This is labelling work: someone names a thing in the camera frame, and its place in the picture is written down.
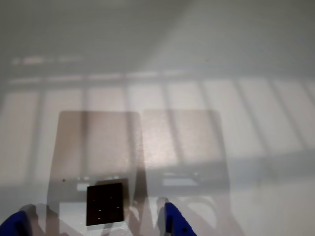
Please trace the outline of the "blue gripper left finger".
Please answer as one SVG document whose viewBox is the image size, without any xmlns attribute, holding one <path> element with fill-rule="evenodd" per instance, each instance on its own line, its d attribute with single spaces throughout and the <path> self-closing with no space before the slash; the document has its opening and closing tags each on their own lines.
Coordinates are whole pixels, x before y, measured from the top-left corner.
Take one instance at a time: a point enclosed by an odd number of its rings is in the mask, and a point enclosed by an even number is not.
<svg viewBox="0 0 315 236">
<path fill-rule="evenodd" d="M 25 211 L 9 216 L 0 226 L 1 236 L 31 236 L 32 228 Z"/>
</svg>

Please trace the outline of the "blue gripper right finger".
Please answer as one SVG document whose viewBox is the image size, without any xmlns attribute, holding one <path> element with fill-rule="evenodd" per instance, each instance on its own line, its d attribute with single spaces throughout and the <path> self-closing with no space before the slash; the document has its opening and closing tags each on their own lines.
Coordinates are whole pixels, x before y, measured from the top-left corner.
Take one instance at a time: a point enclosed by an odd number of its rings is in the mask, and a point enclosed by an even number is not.
<svg viewBox="0 0 315 236">
<path fill-rule="evenodd" d="M 183 217 L 178 208 L 167 202 L 164 205 L 165 210 L 165 231 L 172 236 L 196 236 L 190 224 Z"/>
</svg>

